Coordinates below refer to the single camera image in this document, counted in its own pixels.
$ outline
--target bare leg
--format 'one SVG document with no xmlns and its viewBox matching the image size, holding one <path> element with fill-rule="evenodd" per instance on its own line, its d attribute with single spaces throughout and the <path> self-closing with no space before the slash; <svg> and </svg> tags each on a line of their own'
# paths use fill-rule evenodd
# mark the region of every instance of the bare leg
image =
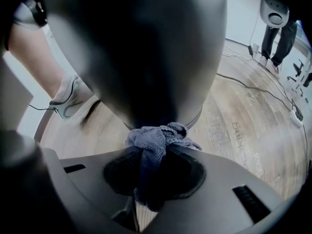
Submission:
<svg viewBox="0 0 312 234">
<path fill-rule="evenodd" d="M 8 47 L 47 94 L 54 98 L 65 72 L 54 60 L 43 30 L 34 31 L 13 24 Z"/>
</svg>

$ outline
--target vent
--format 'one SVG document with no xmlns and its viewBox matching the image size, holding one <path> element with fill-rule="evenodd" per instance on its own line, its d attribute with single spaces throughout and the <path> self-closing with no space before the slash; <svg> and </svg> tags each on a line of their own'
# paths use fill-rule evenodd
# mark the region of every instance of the vent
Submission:
<svg viewBox="0 0 312 234">
<path fill-rule="evenodd" d="M 257 198 L 257 196 L 247 187 L 239 186 L 232 189 L 244 206 L 245 210 L 254 223 L 257 223 L 270 214 L 270 210 Z"/>
<path fill-rule="evenodd" d="M 67 174 L 69 174 L 69 173 L 73 173 L 73 172 L 79 171 L 79 170 L 84 169 L 84 168 L 86 168 L 84 165 L 79 164 L 79 165 L 64 167 L 64 170 Z"/>
</svg>

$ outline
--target black pants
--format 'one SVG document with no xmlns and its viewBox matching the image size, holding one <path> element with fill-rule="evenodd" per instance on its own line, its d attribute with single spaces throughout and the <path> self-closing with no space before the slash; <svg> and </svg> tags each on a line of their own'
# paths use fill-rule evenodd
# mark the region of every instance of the black pants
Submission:
<svg viewBox="0 0 312 234">
<path fill-rule="evenodd" d="M 270 28 L 267 26 L 265 35 L 262 41 L 261 53 L 266 59 L 270 58 L 273 41 L 279 29 Z M 294 20 L 289 20 L 282 28 L 281 38 L 277 45 L 275 55 L 271 58 L 273 64 L 278 66 L 283 59 L 290 53 L 297 33 L 297 23 Z"/>
</svg>

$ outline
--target blue cloth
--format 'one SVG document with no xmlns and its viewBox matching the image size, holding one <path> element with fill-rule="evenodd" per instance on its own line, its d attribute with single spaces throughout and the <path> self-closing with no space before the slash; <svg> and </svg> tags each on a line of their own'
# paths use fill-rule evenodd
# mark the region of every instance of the blue cloth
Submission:
<svg viewBox="0 0 312 234">
<path fill-rule="evenodd" d="M 187 128 L 177 122 L 171 122 L 166 126 L 142 127 L 133 129 L 126 140 L 127 147 L 136 146 L 143 149 L 140 161 L 138 186 L 134 191 L 137 202 L 146 205 L 153 205 L 153 197 L 147 195 L 149 183 L 152 183 L 153 175 L 157 173 L 162 159 L 166 156 L 166 147 L 170 144 L 178 146 L 197 148 L 201 147 L 194 143 L 187 136 Z"/>
</svg>

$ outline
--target sock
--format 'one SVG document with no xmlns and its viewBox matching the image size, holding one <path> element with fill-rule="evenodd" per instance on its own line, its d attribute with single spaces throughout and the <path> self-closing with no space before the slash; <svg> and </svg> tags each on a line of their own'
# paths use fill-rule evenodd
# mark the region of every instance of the sock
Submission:
<svg viewBox="0 0 312 234">
<path fill-rule="evenodd" d="M 72 84 L 76 77 L 71 75 L 65 75 L 62 79 L 58 92 L 52 99 L 53 102 L 64 102 L 72 91 Z"/>
</svg>

